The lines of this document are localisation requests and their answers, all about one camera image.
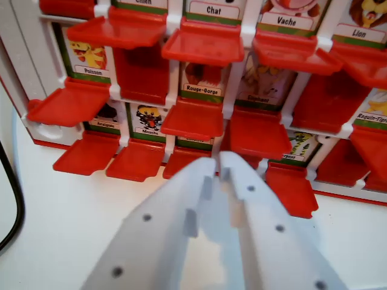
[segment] screw hole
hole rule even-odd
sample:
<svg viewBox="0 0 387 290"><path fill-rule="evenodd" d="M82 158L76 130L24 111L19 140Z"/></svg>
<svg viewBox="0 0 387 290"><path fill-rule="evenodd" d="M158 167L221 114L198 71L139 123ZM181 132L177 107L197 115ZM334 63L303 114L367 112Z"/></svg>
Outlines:
<svg viewBox="0 0 387 290"><path fill-rule="evenodd" d="M279 231L280 233L285 231L285 227L283 225L277 225L276 230Z"/></svg>
<svg viewBox="0 0 387 290"><path fill-rule="evenodd" d="M122 273L123 273L123 270L119 266L114 267L113 270L111 271L111 275L113 276L113 278L120 277L122 275Z"/></svg>
<svg viewBox="0 0 387 290"><path fill-rule="evenodd" d="M150 221L152 219L152 216L150 215L150 214L144 214L143 215L143 220L145 221L145 222L148 222L148 221Z"/></svg>
<svg viewBox="0 0 387 290"><path fill-rule="evenodd" d="M327 285L324 281L317 281L316 284L314 284L318 290L326 290Z"/></svg>

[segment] black cable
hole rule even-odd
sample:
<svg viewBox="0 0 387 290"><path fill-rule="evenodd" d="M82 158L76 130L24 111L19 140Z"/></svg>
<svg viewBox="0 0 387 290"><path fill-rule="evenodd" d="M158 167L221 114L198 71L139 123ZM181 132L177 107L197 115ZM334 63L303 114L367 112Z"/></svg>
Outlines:
<svg viewBox="0 0 387 290"><path fill-rule="evenodd" d="M15 173L12 170L12 166L8 160L7 154L5 154L4 148L0 142L0 159L4 167L5 173L8 176L10 181L13 194L15 195L16 200L16 219L12 226L12 229L8 235L0 242L0 253L1 251L13 240L13 238L19 233L21 227L23 226L24 217L25 217L25 206L24 206L24 197Z"/></svg>

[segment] guess who game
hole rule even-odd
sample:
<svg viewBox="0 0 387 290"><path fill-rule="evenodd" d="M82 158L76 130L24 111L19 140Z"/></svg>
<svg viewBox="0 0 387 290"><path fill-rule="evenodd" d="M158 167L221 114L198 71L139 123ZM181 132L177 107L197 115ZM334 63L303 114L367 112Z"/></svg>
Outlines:
<svg viewBox="0 0 387 290"><path fill-rule="evenodd" d="M293 148L288 154L283 154L281 160L271 161L306 167L321 147L321 143L317 141L317 135L290 130L287 133Z"/></svg>
<svg viewBox="0 0 387 290"><path fill-rule="evenodd" d="M180 95L214 103L222 103L231 66L180 63Z"/></svg>
<svg viewBox="0 0 387 290"><path fill-rule="evenodd" d="M53 23L54 33L68 76L74 79L110 83L105 48L86 42L70 41L70 26Z"/></svg>
<svg viewBox="0 0 387 290"><path fill-rule="evenodd" d="M260 65L254 52L247 56L235 104L280 111L297 73L288 69Z"/></svg>
<svg viewBox="0 0 387 290"><path fill-rule="evenodd" d="M315 35L330 0L264 0L258 28L285 34Z"/></svg>
<svg viewBox="0 0 387 290"><path fill-rule="evenodd" d="M137 103L125 105L131 137L165 143L166 136L160 132L160 128L168 114L168 109Z"/></svg>
<svg viewBox="0 0 387 290"><path fill-rule="evenodd" d="M167 0L112 0L118 8L163 15L168 12Z"/></svg>
<svg viewBox="0 0 387 290"><path fill-rule="evenodd" d="M387 0L352 0L333 39L346 44L384 48L387 41Z"/></svg>
<svg viewBox="0 0 387 290"><path fill-rule="evenodd" d="M242 22L246 0L185 0L186 17L191 20L238 25Z"/></svg>
<svg viewBox="0 0 387 290"><path fill-rule="evenodd" d="M379 89L354 121L355 125L387 130L387 91Z"/></svg>
<svg viewBox="0 0 387 290"><path fill-rule="evenodd" d="M84 122L83 125L86 130L120 135L117 110L110 102L103 105L98 114L91 121Z"/></svg>

